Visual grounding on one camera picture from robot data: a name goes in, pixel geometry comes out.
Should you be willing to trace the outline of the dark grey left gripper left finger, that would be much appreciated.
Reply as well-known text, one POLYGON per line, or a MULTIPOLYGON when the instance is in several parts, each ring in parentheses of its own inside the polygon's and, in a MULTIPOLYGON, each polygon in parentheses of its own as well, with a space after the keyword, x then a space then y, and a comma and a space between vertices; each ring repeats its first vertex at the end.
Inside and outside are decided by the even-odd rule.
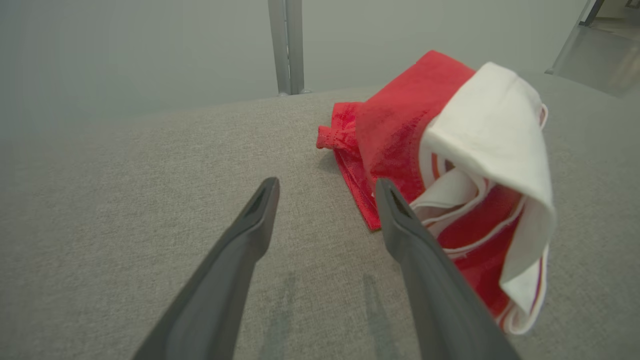
POLYGON ((134 354, 135 360, 231 360, 257 262, 268 251, 280 182, 265 178, 134 354))

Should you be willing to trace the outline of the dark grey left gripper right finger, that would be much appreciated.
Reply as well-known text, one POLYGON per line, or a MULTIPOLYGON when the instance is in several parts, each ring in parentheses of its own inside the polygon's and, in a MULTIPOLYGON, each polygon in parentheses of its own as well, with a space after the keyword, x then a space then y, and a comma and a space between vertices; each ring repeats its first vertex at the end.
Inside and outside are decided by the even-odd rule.
POLYGON ((375 183, 382 238, 400 265, 423 360, 519 360, 438 241, 388 178, 375 183))

